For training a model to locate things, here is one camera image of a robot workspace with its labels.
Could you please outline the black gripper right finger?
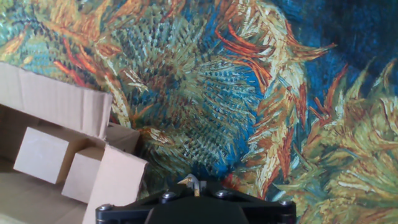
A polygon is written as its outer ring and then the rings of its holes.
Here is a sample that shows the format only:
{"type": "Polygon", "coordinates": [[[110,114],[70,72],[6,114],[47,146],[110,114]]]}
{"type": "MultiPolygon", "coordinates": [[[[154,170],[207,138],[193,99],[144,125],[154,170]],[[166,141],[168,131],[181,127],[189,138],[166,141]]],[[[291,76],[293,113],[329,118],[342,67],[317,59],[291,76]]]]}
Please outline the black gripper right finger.
{"type": "Polygon", "coordinates": [[[296,223],[296,204],[291,200],[270,202],[233,189],[219,182],[196,183],[199,208],[216,223],[296,223]]]}

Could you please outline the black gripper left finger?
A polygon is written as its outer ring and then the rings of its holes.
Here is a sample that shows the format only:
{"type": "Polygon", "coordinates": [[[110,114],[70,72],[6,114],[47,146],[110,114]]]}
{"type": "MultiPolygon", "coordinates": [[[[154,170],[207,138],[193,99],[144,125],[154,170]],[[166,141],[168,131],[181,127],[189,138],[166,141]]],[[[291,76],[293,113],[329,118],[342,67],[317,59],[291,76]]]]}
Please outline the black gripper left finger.
{"type": "Polygon", "coordinates": [[[151,212],[159,205],[195,195],[198,192],[198,179],[187,175],[183,180],[164,192],[150,195],[142,200],[124,206],[107,203],[95,210],[96,224],[145,223],[151,212]]]}

